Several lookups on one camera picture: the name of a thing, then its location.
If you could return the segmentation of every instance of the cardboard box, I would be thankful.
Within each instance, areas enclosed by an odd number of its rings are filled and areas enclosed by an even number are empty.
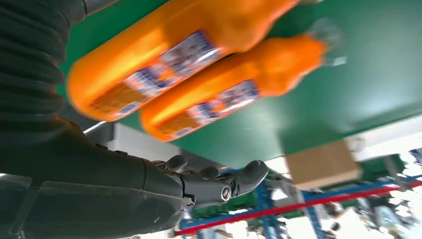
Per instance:
[[[361,168],[344,140],[286,156],[294,185],[301,190],[358,179]]]

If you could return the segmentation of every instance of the red metal bar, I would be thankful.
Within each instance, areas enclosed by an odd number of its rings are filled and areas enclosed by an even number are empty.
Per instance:
[[[415,183],[412,183],[412,184],[410,184],[410,186],[412,188],[417,187],[417,186],[422,186],[422,181],[417,181]],[[247,220],[247,219],[267,216],[267,215],[270,215],[270,214],[278,214],[278,213],[293,211],[293,210],[296,210],[296,209],[311,207],[311,206],[318,205],[318,204],[326,204],[326,203],[330,203],[330,202],[342,202],[342,201],[347,201],[347,200],[351,200],[351,199],[355,199],[355,198],[367,198],[367,197],[372,196],[372,195],[387,194],[391,191],[398,190],[398,189],[399,189],[398,187],[382,187],[382,188],[378,188],[378,189],[374,189],[374,190],[370,190],[370,191],[362,191],[362,192],[357,192],[357,193],[353,193],[353,194],[340,195],[340,196],[334,196],[334,197],[323,198],[323,199],[318,199],[318,200],[312,200],[312,201],[308,201],[308,202],[305,202],[305,203],[299,203],[299,204],[289,205],[289,206],[285,206],[285,207],[265,209],[265,210],[262,210],[262,211],[259,211],[259,212],[243,214],[243,215],[239,215],[239,216],[234,215],[231,218],[223,219],[223,220],[220,220],[220,221],[217,221],[217,222],[212,222],[212,223],[209,223],[209,224],[204,224],[204,225],[199,225],[199,226],[196,226],[196,227],[186,228],[184,230],[176,232],[176,236],[181,236],[181,235],[186,235],[186,234],[194,234],[199,230],[218,226],[218,225],[222,225],[222,224],[226,224],[226,223],[234,223],[234,222],[243,221],[243,220]]]

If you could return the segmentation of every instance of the bottle label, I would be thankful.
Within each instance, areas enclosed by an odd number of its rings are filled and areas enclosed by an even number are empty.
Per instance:
[[[255,83],[247,80],[168,119],[160,125],[158,130],[170,136],[172,140],[177,139],[259,98]]]
[[[104,114],[127,115],[222,56],[207,36],[197,31],[95,99],[90,107]]]

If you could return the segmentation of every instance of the green table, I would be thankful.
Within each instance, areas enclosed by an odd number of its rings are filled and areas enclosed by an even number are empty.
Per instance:
[[[77,24],[63,72],[164,2],[121,0]],[[328,17],[343,30],[347,64],[316,70],[286,96],[260,100],[172,143],[242,167],[422,113],[421,10],[421,0],[325,0],[293,9],[270,36],[296,35]],[[65,95],[65,86],[58,90]],[[137,114],[120,122],[142,130]]]

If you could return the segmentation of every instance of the plastic bottle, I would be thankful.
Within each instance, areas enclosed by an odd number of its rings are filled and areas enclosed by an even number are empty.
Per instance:
[[[146,104],[142,126],[155,138],[171,141],[260,98],[283,95],[324,63],[328,48],[310,35],[267,39]]]
[[[207,65],[257,44],[299,0],[170,0],[78,60],[76,109],[114,121]]]

